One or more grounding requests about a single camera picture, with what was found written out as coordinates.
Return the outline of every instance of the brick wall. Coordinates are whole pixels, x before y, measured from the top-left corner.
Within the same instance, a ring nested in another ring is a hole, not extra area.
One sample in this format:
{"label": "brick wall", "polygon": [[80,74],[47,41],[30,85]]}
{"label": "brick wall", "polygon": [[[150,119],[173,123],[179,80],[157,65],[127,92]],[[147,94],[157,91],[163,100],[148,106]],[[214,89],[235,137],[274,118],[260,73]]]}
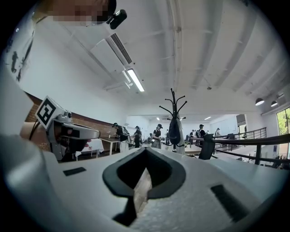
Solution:
{"label": "brick wall", "polygon": [[[35,117],[35,112],[37,111],[40,103],[42,102],[40,99],[38,99],[37,97],[34,97],[28,93],[26,93],[30,99],[33,101],[33,106],[26,118],[26,122],[35,122],[36,121],[36,117]],[[100,131],[101,136],[103,137],[108,137],[109,134],[110,135],[114,135],[114,133],[116,132],[116,130],[114,128],[112,128],[112,124],[110,123],[106,123],[103,121],[98,121],[92,118],[88,118],[79,114],[75,114],[72,113],[72,122],[76,123],[76,124],[80,124],[82,126],[88,126],[94,129],[97,129],[98,131]],[[46,151],[50,151],[50,147],[49,144],[46,143],[42,143],[38,145],[40,149],[42,150],[46,150]],[[103,147],[104,150],[109,150],[110,149],[110,144],[103,142]]]}

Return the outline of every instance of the air vent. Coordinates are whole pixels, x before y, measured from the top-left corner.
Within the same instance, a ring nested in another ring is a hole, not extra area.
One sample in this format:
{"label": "air vent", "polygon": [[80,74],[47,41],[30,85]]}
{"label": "air vent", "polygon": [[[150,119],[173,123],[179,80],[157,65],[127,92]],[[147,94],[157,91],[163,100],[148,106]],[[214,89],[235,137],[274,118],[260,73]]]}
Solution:
{"label": "air vent", "polygon": [[131,60],[129,54],[127,53],[125,47],[123,46],[122,42],[120,41],[120,39],[116,33],[111,35],[111,39],[115,42],[116,46],[118,47],[120,52],[123,54],[123,56],[126,59],[126,61],[128,62],[128,64],[132,63],[132,60]]}
{"label": "air vent", "polygon": [[240,221],[249,212],[237,201],[223,185],[211,187],[212,192],[234,222]]}

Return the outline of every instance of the ceiling light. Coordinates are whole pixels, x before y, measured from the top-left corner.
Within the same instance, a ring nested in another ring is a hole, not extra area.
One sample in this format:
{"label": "ceiling light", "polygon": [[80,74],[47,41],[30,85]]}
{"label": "ceiling light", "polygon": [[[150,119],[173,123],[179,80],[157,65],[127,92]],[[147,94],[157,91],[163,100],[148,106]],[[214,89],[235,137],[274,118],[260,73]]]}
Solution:
{"label": "ceiling light", "polygon": [[278,103],[276,101],[272,101],[271,107],[274,107],[274,106],[277,106],[277,105],[278,105]]}
{"label": "ceiling light", "polygon": [[262,98],[257,98],[256,100],[256,106],[259,106],[261,104],[263,104],[265,101]]}
{"label": "ceiling light", "polygon": [[138,77],[136,76],[136,73],[134,72],[133,69],[129,69],[128,73],[130,75],[130,77],[132,78],[132,80],[135,82],[136,86],[138,87],[138,89],[140,90],[140,92],[144,92],[144,88],[142,87]]}

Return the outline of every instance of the metal railing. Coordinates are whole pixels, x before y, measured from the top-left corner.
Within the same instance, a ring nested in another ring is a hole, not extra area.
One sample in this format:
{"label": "metal railing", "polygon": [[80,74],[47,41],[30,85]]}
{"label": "metal railing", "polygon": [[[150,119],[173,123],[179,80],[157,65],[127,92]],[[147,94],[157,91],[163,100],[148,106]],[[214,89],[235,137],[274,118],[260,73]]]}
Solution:
{"label": "metal railing", "polygon": [[226,139],[216,139],[212,138],[209,140],[199,139],[196,138],[197,141],[203,142],[203,146],[209,144],[209,143],[219,143],[219,144],[230,144],[230,145],[255,145],[256,146],[256,156],[249,156],[249,155],[242,155],[237,154],[233,152],[227,152],[223,150],[213,149],[214,151],[219,151],[222,153],[235,155],[243,158],[248,158],[251,160],[255,160],[255,164],[260,164],[260,161],[267,161],[267,162],[279,162],[279,163],[290,163],[290,159],[269,159],[269,158],[262,158],[261,157],[261,146],[262,145],[277,145],[277,144],[284,144],[284,143],[290,143],[290,134],[287,135],[280,135],[280,136],[274,136],[274,137],[268,137],[268,138],[261,138],[261,139],[245,139],[245,140],[226,140]]}
{"label": "metal railing", "polygon": [[[267,137],[266,127],[258,129],[258,130],[252,130],[245,133],[238,133],[238,134],[229,134],[229,135],[222,135],[213,137],[214,139],[219,138],[226,138],[228,137],[229,140],[250,140],[250,139],[263,139]],[[239,149],[241,147],[245,147],[246,145],[230,145],[228,144],[219,144],[216,143],[215,149],[220,149],[222,151],[233,151],[236,149]]]}

